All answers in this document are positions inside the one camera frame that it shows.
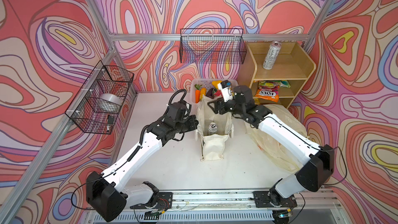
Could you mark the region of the toy carrot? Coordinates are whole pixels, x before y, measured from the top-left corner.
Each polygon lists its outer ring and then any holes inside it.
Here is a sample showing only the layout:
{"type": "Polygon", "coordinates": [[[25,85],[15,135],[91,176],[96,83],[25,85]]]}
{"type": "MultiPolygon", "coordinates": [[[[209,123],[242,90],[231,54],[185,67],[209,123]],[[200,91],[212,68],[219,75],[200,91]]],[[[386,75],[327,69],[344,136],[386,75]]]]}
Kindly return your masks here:
{"type": "Polygon", "coordinates": [[[198,103],[201,100],[201,89],[202,85],[195,84],[195,102],[198,103]]]}

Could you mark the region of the leaf print canvas tote bag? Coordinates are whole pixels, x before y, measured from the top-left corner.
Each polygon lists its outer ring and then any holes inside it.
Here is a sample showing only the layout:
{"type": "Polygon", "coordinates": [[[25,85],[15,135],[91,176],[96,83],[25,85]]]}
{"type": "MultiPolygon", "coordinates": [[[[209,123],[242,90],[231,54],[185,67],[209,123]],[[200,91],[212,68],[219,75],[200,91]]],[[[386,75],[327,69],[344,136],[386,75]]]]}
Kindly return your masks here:
{"type": "Polygon", "coordinates": [[[234,135],[232,114],[216,114],[208,103],[209,97],[203,97],[197,104],[196,118],[199,121],[195,130],[195,140],[200,143],[200,160],[215,161],[224,158],[226,142],[234,135]]]}

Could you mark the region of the white perforated plastic basket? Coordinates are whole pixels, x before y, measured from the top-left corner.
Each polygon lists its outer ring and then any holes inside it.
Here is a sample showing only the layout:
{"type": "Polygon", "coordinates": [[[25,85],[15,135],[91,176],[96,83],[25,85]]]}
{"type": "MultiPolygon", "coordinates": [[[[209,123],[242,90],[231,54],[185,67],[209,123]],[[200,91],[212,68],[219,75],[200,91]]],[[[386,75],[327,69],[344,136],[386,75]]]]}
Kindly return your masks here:
{"type": "Polygon", "coordinates": [[[202,88],[205,88],[206,92],[209,92],[209,91],[212,91],[214,88],[218,89],[218,87],[215,86],[216,83],[213,83],[213,82],[221,83],[222,81],[225,81],[225,80],[226,79],[205,79],[205,78],[194,79],[191,82],[191,88],[189,90],[190,103],[194,104],[194,105],[197,104],[197,93],[196,93],[197,90],[201,91],[202,88]]]}

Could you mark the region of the toy yellow corn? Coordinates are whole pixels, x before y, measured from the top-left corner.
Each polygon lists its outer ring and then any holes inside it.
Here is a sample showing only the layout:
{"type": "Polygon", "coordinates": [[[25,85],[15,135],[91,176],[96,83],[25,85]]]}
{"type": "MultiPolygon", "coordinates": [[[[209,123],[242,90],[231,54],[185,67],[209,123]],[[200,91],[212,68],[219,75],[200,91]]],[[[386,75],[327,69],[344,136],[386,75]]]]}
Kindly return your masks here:
{"type": "Polygon", "coordinates": [[[199,97],[199,101],[202,100],[202,98],[206,95],[207,89],[206,88],[202,88],[200,90],[200,97],[199,97]]]}

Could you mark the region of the cream plastic grocery bag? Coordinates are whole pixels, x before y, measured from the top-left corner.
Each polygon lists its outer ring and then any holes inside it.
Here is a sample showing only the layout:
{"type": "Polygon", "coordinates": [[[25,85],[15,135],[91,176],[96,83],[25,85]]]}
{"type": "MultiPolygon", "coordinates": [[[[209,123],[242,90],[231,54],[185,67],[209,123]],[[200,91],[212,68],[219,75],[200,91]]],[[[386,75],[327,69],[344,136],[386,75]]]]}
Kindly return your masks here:
{"type": "Polygon", "coordinates": [[[297,159],[296,152],[297,139],[287,128],[296,132],[296,135],[302,139],[307,138],[307,130],[285,107],[278,104],[266,104],[269,110],[274,114],[273,117],[265,119],[265,123],[257,129],[250,124],[245,123],[246,133],[262,150],[262,152],[276,166],[290,173],[297,172],[303,165],[297,159]]]}

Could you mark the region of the white tape roll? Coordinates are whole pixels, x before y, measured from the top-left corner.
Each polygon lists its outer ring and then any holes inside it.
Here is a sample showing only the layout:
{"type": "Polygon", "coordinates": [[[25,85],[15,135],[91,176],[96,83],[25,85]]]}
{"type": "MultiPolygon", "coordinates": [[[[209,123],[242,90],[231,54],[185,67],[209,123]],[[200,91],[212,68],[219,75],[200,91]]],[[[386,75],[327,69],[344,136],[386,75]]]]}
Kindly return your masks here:
{"type": "Polygon", "coordinates": [[[103,93],[98,100],[99,108],[106,113],[118,113],[121,105],[120,97],[111,93],[103,93]]]}

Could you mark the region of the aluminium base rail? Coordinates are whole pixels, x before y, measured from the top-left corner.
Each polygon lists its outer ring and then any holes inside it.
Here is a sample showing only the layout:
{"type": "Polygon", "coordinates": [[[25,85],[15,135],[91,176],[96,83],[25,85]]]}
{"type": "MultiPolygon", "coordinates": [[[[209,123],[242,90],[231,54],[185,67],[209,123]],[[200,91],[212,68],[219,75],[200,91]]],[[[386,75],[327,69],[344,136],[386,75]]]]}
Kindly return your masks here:
{"type": "Polygon", "coordinates": [[[336,193],[305,191],[281,206],[266,189],[162,190],[156,205],[127,206],[114,224],[349,224],[336,193]]]}

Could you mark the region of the silver drink can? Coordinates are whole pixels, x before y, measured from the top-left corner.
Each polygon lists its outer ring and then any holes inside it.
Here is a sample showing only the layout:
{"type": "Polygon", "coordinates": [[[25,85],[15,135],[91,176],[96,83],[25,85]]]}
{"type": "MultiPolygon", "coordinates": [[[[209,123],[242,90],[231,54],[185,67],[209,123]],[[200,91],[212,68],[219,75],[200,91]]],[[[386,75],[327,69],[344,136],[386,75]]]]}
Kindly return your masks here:
{"type": "Polygon", "coordinates": [[[216,134],[217,131],[218,131],[218,126],[217,126],[217,124],[216,124],[215,122],[211,122],[211,123],[208,125],[208,132],[207,132],[207,135],[216,134]]]}
{"type": "Polygon", "coordinates": [[[262,65],[262,67],[264,69],[272,69],[273,68],[281,48],[282,48],[282,45],[280,42],[277,42],[277,41],[271,42],[268,52],[267,52],[267,55],[264,59],[263,65],[262,65]]]}

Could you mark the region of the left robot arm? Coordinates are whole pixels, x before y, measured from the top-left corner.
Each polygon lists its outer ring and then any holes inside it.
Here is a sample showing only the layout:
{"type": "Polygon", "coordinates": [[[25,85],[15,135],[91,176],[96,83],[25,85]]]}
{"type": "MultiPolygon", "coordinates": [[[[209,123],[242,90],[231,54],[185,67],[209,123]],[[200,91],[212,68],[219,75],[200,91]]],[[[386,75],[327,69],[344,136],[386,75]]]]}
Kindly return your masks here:
{"type": "Polygon", "coordinates": [[[131,190],[126,189],[126,184],[149,157],[168,141],[174,141],[177,134],[197,129],[199,122],[190,113],[191,105],[185,100],[170,103],[163,116],[144,126],[138,143],[121,159],[102,173],[89,174],[84,184],[86,201],[106,222],[116,219],[126,207],[143,205],[160,209],[167,206],[152,183],[145,181],[131,190]]]}

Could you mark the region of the orange Fox's candy bag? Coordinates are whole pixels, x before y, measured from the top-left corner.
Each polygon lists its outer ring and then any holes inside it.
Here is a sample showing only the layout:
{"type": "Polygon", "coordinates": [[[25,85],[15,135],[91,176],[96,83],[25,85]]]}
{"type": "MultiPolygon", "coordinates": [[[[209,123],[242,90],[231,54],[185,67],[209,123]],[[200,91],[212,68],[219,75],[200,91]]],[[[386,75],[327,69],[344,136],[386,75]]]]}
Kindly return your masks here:
{"type": "Polygon", "coordinates": [[[278,102],[279,100],[279,86],[258,86],[255,97],[269,100],[273,102],[278,102]]]}

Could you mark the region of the wooden shelf unit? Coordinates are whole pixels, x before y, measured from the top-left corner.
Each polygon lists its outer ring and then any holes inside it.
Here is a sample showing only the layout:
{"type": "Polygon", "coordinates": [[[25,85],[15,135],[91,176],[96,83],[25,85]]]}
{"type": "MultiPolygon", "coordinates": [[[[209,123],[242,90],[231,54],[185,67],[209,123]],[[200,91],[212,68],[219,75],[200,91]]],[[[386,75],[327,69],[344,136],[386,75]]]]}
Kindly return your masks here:
{"type": "Polygon", "coordinates": [[[286,80],[290,88],[279,88],[277,104],[285,108],[293,103],[313,72],[315,62],[298,42],[282,42],[282,48],[272,69],[264,69],[263,61],[269,50],[270,42],[247,42],[246,57],[237,76],[239,85],[246,85],[256,94],[260,81],[286,80]]]}

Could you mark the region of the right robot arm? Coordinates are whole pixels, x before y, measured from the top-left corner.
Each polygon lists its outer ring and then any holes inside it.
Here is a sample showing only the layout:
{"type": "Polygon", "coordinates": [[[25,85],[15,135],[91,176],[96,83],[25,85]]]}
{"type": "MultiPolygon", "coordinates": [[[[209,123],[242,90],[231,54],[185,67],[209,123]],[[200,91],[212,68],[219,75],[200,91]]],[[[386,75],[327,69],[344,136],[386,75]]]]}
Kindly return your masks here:
{"type": "Polygon", "coordinates": [[[238,115],[239,119],[282,144],[302,164],[301,169],[280,179],[269,189],[269,203],[279,207],[284,199],[294,194],[306,190],[318,191],[334,172],[335,148],[310,141],[285,124],[265,105],[255,104],[248,86],[231,86],[228,80],[217,84],[221,97],[208,103],[211,110],[220,115],[238,115]]]}

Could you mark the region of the green snack packet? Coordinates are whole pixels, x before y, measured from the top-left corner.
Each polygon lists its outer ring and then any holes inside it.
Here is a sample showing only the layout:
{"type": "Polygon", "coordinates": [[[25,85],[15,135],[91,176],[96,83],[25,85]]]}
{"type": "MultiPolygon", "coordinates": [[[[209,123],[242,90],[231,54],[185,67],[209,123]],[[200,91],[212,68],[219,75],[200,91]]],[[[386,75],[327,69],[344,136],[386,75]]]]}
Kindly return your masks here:
{"type": "Polygon", "coordinates": [[[275,88],[275,87],[291,88],[291,85],[287,80],[264,80],[260,81],[258,86],[266,88],[275,88]]]}

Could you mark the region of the toy purple eggplant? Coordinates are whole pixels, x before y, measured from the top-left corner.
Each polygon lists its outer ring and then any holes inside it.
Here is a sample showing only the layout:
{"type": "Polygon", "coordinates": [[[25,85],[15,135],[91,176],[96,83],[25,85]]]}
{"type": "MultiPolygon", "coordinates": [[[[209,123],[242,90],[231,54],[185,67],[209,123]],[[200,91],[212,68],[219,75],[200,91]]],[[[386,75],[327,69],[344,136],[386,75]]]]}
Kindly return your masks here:
{"type": "Polygon", "coordinates": [[[206,93],[206,96],[213,99],[214,98],[214,93],[216,92],[215,88],[209,89],[206,93]]]}

